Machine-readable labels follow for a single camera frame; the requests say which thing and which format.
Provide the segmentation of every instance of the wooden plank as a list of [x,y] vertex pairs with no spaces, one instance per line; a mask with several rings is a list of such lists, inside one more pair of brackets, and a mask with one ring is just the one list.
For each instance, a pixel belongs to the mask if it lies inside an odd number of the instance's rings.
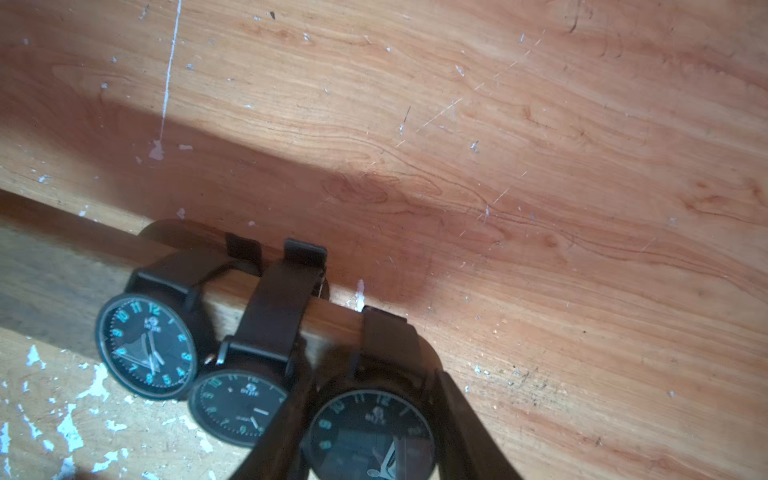
[[0,187],[327,246],[530,478],[768,475],[768,6],[178,5],[3,4]]

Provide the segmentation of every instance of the black leather strap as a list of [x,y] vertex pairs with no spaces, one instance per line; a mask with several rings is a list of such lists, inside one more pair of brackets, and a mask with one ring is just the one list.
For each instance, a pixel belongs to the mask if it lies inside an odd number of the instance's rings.
[[179,250],[150,266],[134,271],[126,292],[141,291],[145,283],[156,283],[189,297],[197,296],[200,285],[212,276],[232,267],[233,259],[210,248]]
[[326,250],[288,239],[284,255],[264,271],[227,349],[288,362],[306,305],[323,284]]
[[371,306],[362,309],[363,359],[394,365],[424,378],[426,370],[419,346],[419,334],[406,319]]

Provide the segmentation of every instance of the watch hand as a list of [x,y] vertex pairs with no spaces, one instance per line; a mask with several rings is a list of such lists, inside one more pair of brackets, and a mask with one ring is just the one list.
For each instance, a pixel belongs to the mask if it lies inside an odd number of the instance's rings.
[[156,358],[157,361],[160,362],[162,366],[164,366],[165,361],[163,360],[163,357],[160,356],[160,353],[157,353],[157,349],[154,346],[154,335],[151,331],[149,332],[149,346],[152,348],[152,355],[154,355],[154,358]]

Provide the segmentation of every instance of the watch strap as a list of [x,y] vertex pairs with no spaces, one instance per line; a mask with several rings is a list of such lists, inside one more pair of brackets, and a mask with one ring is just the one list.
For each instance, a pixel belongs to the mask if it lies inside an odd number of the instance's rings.
[[362,322],[362,359],[394,365],[422,379],[426,376],[419,334],[406,319],[365,306]]
[[264,270],[227,349],[288,362],[304,310],[325,279],[326,258],[322,247],[286,240],[283,259]]

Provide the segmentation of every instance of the watch bezel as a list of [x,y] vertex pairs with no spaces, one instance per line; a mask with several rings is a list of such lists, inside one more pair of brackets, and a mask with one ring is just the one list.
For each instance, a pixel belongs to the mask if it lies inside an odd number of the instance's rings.
[[[134,384],[126,375],[114,363],[111,355],[108,352],[106,341],[107,338],[104,335],[104,323],[107,321],[107,314],[112,311],[116,304],[125,303],[129,299],[140,299],[152,303],[158,303],[159,307],[170,311],[174,316],[180,320],[180,327],[184,329],[184,332],[188,334],[188,339],[192,345],[192,360],[190,361],[190,371],[187,375],[187,380],[182,383],[177,389],[170,390],[167,393],[154,393],[149,392],[146,389]],[[150,400],[172,400],[179,399],[184,396],[186,391],[192,386],[195,377],[197,376],[197,370],[199,366],[199,355],[197,345],[197,335],[193,329],[190,328],[190,324],[194,324],[192,315],[184,310],[181,303],[176,301],[173,297],[164,295],[159,292],[146,292],[146,293],[121,293],[120,295],[110,298],[102,308],[99,310],[96,320],[96,343],[98,345],[98,352],[101,360],[107,365],[109,372],[117,379],[117,381],[129,391],[139,395],[142,398]]]

